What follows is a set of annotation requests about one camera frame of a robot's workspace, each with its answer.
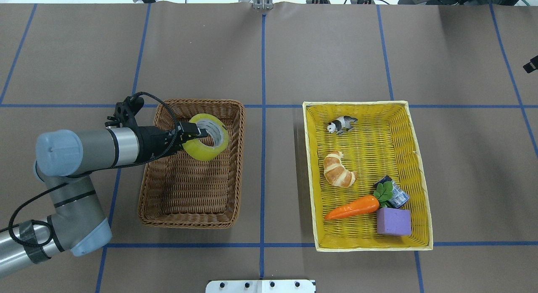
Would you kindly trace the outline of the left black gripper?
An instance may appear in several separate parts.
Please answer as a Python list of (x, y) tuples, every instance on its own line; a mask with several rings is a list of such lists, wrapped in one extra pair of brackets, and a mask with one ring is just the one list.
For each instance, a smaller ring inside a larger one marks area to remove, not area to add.
[(195, 123), (177, 122), (177, 128), (163, 131), (156, 126), (138, 126), (136, 136), (139, 151), (136, 163), (145, 163), (151, 158), (171, 156), (183, 150), (183, 143), (209, 136), (206, 129), (199, 129)]

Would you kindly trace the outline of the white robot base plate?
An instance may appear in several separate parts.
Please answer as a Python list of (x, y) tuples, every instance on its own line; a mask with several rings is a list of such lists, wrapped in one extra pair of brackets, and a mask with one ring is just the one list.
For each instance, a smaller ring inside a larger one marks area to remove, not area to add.
[(314, 280), (222, 280), (210, 281), (206, 293), (316, 293)]

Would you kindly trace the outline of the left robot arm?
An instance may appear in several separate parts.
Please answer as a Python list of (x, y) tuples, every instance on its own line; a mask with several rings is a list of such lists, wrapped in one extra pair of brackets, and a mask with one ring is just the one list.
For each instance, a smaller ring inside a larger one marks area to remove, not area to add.
[(55, 211), (43, 219), (15, 224), (26, 201), (1, 232), (1, 276), (42, 264), (58, 253), (85, 256), (113, 237), (90, 175), (95, 171), (148, 164), (183, 150), (190, 140), (209, 136), (196, 123), (180, 122), (172, 130), (155, 126), (121, 127), (41, 134), (35, 144), (35, 176), (45, 184)]

